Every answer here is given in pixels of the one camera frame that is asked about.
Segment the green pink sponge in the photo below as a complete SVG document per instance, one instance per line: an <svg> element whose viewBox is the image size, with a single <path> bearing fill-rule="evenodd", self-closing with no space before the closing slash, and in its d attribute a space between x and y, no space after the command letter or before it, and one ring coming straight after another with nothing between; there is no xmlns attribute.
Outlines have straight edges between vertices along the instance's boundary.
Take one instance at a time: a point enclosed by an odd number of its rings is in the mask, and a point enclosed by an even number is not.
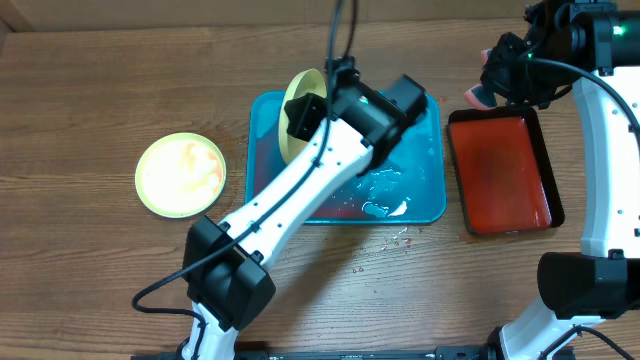
<svg viewBox="0 0 640 360"><path fill-rule="evenodd" d="M497 107L495 93L481 83L467 90L464 93L464 99L472 108L477 110L485 111Z"/></svg>

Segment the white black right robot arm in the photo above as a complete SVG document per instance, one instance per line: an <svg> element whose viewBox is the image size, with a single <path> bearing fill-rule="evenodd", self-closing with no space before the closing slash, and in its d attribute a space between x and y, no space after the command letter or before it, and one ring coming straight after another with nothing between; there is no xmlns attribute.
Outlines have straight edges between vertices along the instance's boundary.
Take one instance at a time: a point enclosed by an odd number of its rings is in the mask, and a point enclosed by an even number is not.
<svg viewBox="0 0 640 360"><path fill-rule="evenodd" d="M500 37L481 82L514 107L573 96L586 218L579 252L541 257L537 297L496 330L494 359L564 357L575 336L639 306L639 15L611 1L544 0L525 20L524 37Z"/></svg>

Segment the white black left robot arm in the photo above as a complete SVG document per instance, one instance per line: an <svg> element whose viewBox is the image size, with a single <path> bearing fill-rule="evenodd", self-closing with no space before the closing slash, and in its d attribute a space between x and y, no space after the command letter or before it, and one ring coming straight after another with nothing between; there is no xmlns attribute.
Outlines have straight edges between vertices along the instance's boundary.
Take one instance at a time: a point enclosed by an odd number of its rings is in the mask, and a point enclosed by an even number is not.
<svg viewBox="0 0 640 360"><path fill-rule="evenodd" d="M379 167L426 111L424 88L403 75L384 92L364 84L353 57L335 75L298 73L280 110L285 168L220 223L208 217L187 233L183 259L196 315L181 359L231 359L240 330L275 293L268 271L297 229L345 182Z"/></svg>

